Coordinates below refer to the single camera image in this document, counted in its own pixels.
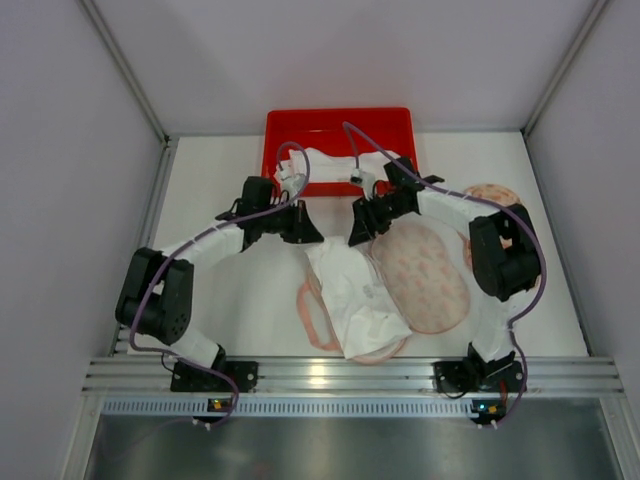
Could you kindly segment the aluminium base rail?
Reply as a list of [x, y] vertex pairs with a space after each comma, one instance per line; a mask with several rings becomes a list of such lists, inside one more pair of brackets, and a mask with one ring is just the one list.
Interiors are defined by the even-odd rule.
[[241, 391], [231, 403], [227, 384], [214, 389], [180, 386], [154, 356], [98, 358], [90, 362], [81, 393], [104, 414], [221, 417], [475, 418], [515, 389], [500, 383], [440, 393], [433, 359], [400, 358], [373, 366], [336, 358], [258, 358], [237, 374]]

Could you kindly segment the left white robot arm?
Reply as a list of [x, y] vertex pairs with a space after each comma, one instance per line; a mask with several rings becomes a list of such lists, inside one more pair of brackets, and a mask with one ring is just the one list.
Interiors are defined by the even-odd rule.
[[250, 176], [231, 209], [201, 233], [162, 250], [138, 249], [115, 307], [116, 321], [130, 331], [130, 346], [207, 373], [222, 371], [224, 348], [191, 325], [196, 268], [240, 254], [265, 234], [295, 245], [323, 241], [301, 199], [308, 183], [305, 174], [286, 175], [280, 184]]

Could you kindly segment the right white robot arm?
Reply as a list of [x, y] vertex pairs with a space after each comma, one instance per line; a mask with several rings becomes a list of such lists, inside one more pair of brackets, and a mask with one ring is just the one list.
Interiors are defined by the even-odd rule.
[[539, 302], [547, 276], [528, 210], [519, 202], [504, 206], [451, 190], [438, 176], [420, 176], [407, 157], [391, 157], [384, 170], [390, 189], [382, 194], [376, 192], [373, 174], [359, 166], [352, 170], [349, 182], [363, 196], [352, 204], [348, 244], [374, 241], [408, 214], [428, 216], [456, 230], [469, 242], [473, 277], [485, 295], [467, 355], [486, 369], [512, 361], [514, 324]]

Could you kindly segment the red plastic bin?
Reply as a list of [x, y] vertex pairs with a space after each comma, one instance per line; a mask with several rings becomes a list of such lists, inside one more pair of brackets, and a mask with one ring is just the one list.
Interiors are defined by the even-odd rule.
[[315, 149], [336, 159], [344, 170], [332, 177], [321, 172], [320, 164], [312, 162], [309, 185], [305, 197], [359, 196], [361, 190], [349, 183], [354, 168], [353, 150], [357, 149], [360, 167], [373, 170], [382, 180], [386, 178], [386, 157], [379, 161], [367, 160], [376, 152], [374, 146], [360, 135], [347, 134], [345, 122], [362, 130], [394, 157], [407, 157], [413, 167], [418, 166], [411, 114], [404, 107], [337, 108], [274, 110], [268, 113], [264, 137], [261, 174], [276, 178], [276, 154], [279, 147], [294, 141], [306, 149]]

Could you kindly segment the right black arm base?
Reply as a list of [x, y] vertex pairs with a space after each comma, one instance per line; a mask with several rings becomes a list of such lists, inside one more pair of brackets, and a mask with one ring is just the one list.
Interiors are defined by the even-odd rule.
[[462, 360], [439, 361], [434, 364], [435, 389], [451, 398], [471, 393], [517, 393], [525, 380], [519, 361]]

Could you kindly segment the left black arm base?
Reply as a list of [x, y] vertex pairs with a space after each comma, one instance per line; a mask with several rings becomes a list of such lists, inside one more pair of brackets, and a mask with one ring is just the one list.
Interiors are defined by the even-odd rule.
[[[259, 363], [255, 361], [230, 361], [224, 364], [222, 374], [232, 380], [240, 393], [253, 390], [258, 382]], [[182, 362], [173, 367], [170, 390], [182, 393], [231, 392], [229, 383], [199, 368]]]

